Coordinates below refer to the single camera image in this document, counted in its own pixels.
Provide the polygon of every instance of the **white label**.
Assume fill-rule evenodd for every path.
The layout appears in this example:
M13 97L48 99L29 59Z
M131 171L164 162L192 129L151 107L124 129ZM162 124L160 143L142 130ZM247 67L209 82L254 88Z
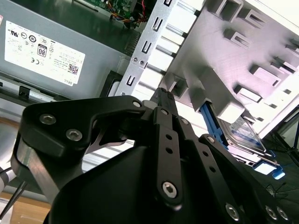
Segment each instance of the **white label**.
M6 21L5 60L64 84L77 84L85 54Z

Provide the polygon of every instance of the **metal drive bay bracket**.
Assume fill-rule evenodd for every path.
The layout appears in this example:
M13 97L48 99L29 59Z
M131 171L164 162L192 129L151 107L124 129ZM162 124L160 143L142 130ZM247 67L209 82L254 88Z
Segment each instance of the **metal drive bay bracket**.
M239 162L251 166L264 175L271 173L277 180L285 175L282 167L273 159L272 153L265 149L251 124L244 118L239 117L236 122L229 124L215 116L210 103L204 103L200 112L209 134L213 135Z
M225 21L233 22L243 4L241 0L215 0L210 2L209 11Z
M116 96L131 95L135 86L139 83L141 75L147 65L152 51L157 46L157 41L162 36L162 30L167 25L167 20L178 0L158 0L155 4L148 24L140 36L130 64L116 91Z

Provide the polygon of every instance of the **cable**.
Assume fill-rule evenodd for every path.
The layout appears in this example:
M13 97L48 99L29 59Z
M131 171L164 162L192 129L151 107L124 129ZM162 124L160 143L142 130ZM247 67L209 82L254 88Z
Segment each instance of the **cable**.
M13 204L18 200L18 198L21 196L21 194L23 193L23 191L25 190L27 186L27 183L25 181L23 181L17 188L17 190L15 190L14 194L12 195L11 199L9 200L9 202L6 204L5 208L3 209L3 211L0 214L0 222L3 219L3 217L6 215L6 213L8 212L8 210L10 210L11 206L13 206Z
M2 174L4 174L4 173L8 172L8 171L11 170L11 169L12 169L12 168L9 167L9 168L7 168L7 169L2 170L2 171L0 172L0 175L2 175Z
M141 4L142 4L142 14L143 14L143 17L145 18L145 3L144 3L144 0L141 1Z
M268 189L268 187L271 186L271 187L272 187L272 190L273 190L273 194L274 194L273 197L274 197L275 199L277 199L277 200L282 200L282 199L288 197L288 194L283 194L283 192L278 192L278 190L279 190L280 188L282 188L282 186L284 186L284 185L286 185L286 182L284 182L281 186L279 186L279 188L278 188L277 190L275 190L275 188L273 187L272 184L268 184L265 188ZM283 197L277 198L276 194L281 194Z
M115 9L113 9L113 7L110 3L110 0L108 0L108 9L109 9L111 15L113 17L115 17L116 20L119 20L119 21L122 21L122 22L131 22L131 20L128 20L128 19L124 18L123 16L116 13Z

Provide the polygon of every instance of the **black cable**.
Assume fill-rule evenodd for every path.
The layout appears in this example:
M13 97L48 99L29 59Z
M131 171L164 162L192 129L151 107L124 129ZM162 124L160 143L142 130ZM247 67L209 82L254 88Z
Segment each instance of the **black cable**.
M273 185L269 183L265 188L268 189L268 187L272 187L273 194L274 194L273 197L274 197L275 199L277 199L277 200L282 200L282 199L288 197L288 194L284 194L284 192L278 192L278 190L281 189L281 188L282 188L283 186L285 186L285 185L286 185L286 182L283 182L283 183L279 186L279 188L275 189L275 188L273 187ZM281 194L282 197L277 198L276 194Z
M295 191L295 190L299 190L299 188L295 188L293 190L286 190L286 191L282 191L282 192L277 192L277 194L282 194L282 193L291 192L291 191Z
M18 198L21 196L21 194L23 193L23 191L25 190L27 186L27 183L25 181L23 181L17 188L17 190L15 190L14 194L12 195L11 199L8 201L8 203L6 204L5 208L3 209L3 211L0 214L0 222L3 219L3 217L6 215L6 213L8 212L8 210L10 210L11 206L13 206L13 204L18 200Z
M277 149L277 147L279 147L279 148L283 149L285 152L288 151L288 149L285 146L283 146L281 142L279 142L279 140L276 138L276 136L274 134L271 133L270 136L274 140L274 142L272 142L272 143L276 144L275 145L276 149Z
M7 168L7 169L4 169L4 170L2 170L1 172L0 172L0 175L2 175L2 174L4 174L4 173L6 173L7 171L9 171L9 170L11 170L12 168L11 167L9 167L9 168Z

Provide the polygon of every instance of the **barcode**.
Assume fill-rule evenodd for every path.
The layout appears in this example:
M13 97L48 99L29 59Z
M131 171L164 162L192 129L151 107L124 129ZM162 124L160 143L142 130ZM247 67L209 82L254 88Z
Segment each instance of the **barcode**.
M71 74L76 75L78 73L78 69L79 68L77 66L69 64L69 70L68 70L68 72L71 73Z

